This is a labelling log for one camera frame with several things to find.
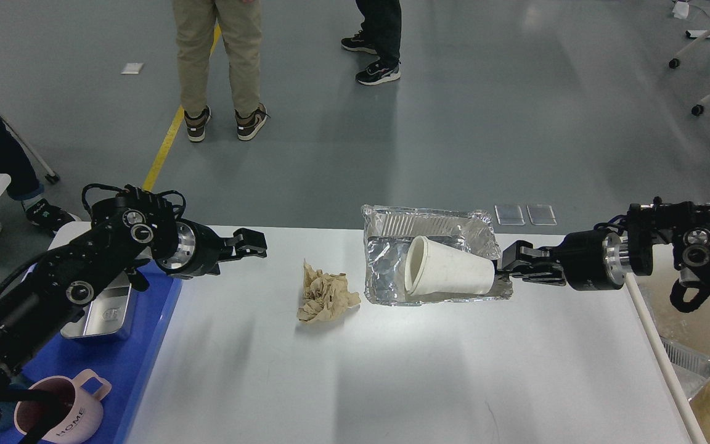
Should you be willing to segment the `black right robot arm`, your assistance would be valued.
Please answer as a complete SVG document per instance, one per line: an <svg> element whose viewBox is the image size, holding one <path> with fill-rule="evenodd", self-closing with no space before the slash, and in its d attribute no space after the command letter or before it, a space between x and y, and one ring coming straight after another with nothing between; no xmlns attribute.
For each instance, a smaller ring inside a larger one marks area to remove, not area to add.
<svg viewBox="0 0 710 444"><path fill-rule="evenodd" d="M626 275L653 272L653 246L671 245L679 278L670 301L683 313L710 296L710 203L685 200L633 204L623 215L566 235L560 245L518 240L502 252L496 272L525 282L575 290L622 289Z"/></svg>

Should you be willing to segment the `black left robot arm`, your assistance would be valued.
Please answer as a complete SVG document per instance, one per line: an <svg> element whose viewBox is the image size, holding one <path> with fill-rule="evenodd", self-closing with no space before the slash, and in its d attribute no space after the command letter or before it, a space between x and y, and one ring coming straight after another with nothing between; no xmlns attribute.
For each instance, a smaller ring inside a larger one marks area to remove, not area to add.
<svg viewBox="0 0 710 444"><path fill-rule="evenodd" d="M23 442L35 443L59 421L61 405L43 390L11 390L11 379L121 274L136 290L149 284L138 256L150 256L167 276L183 280L219 274L222 261L267 256L263 233L240 228L229 238L183 217L185 205L135 186L90 184L115 196L95 205L83 200L91 229L34 256L0 284L0 401L36 401L47 413Z"/></svg>

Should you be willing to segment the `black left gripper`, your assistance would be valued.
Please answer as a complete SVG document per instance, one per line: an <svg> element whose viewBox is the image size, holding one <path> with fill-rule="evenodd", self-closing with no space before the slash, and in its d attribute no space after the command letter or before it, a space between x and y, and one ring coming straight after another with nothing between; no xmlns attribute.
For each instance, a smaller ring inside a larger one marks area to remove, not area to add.
<svg viewBox="0 0 710 444"><path fill-rule="evenodd" d="M219 275L218 263L245 257L267 258L267 240L262 231L240 228L233 236L221 238L208 226L180 219L177 226L177 247L156 265L166 275L181 280L206 274Z"/></svg>

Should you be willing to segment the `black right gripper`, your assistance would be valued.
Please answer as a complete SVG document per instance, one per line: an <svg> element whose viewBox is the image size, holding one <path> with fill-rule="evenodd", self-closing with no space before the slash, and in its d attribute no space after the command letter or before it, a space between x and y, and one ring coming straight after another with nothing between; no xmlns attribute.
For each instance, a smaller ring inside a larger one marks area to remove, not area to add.
<svg viewBox="0 0 710 444"><path fill-rule="evenodd" d="M621 244L621 237L610 230L570 233L558 246L535 247L518 240L502 251L502 265L497 272L535 284L618 290L626 275L620 258Z"/></svg>

